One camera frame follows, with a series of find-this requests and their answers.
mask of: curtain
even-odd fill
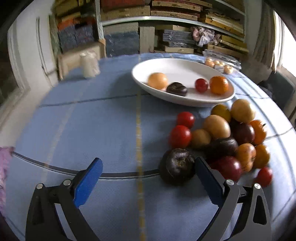
[[[262,1],[261,23],[253,57],[268,68],[274,65],[275,32],[274,11]]]

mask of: orange tomato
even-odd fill
[[[244,143],[238,147],[235,157],[240,162],[242,170],[249,172],[253,167],[256,149],[252,144]]]
[[[267,165],[270,159],[270,152],[267,146],[260,144],[255,147],[256,149],[256,158],[254,161],[255,168],[263,168]]]
[[[228,91],[229,83],[225,77],[214,76],[210,79],[210,90],[213,94],[222,95]]]
[[[253,127],[255,132],[255,139],[253,143],[255,145],[261,144],[267,135],[265,124],[263,124],[260,120],[253,120],[250,122],[250,125]]]

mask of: table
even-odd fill
[[[25,240],[27,211],[35,186],[59,185],[86,169],[95,157],[104,170],[85,205],[85,219],[100,240],[197,240],[214,216],[214,206],[198,177],[183,187],[164,184],[157,168],[169,148],[168,135],[179,112],[196,116],[200,128],[211,108],[172,104],[149,95],[133,81],[131,69],[153,58],[183,58],[202,61],[203,57],[178,53],[146,53],[102,59],[101,74],[83,79],[80,68],[53,88],[35,111],[17,142],[7,180],[7,222],[20,240]],[[235,88],[236,99],[246,99],[256,107],[256,119],[267,123],[264,144],[270,148],[272,184],[264,189],[272,220],[273,240],[288,227],[295,227],[296,133],[278,106],[241,73],[227,76]],[[136,135],[141,134],[141,142]],[[137,165],[144,175],[137,178]],[[239,184],[251,185],[258,170],[245,174]],[[139,212],[138,183],[143,184],[144,210]],[[237,206],[224,239],[235,224]],[[61,215],[69,238],[73,234]]]

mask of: crumpled fabric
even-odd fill
[[[6,204],[6,178],[13,151],[14,147],[0,147],[0,212],[3,216]]]
[[[198,42],[197,44],[198,47],[202,47],[205,44],[208,44],[210,41],[214,40],[214,37],[215,37],[214,30],[204,29],[203,27],[191,27],[190,30],[192,32],[193,40]]]

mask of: white cylindrical container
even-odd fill
[[[100,73],[99,63],[95,52],[80,54],[81,67],[85,78],[95,77]]]

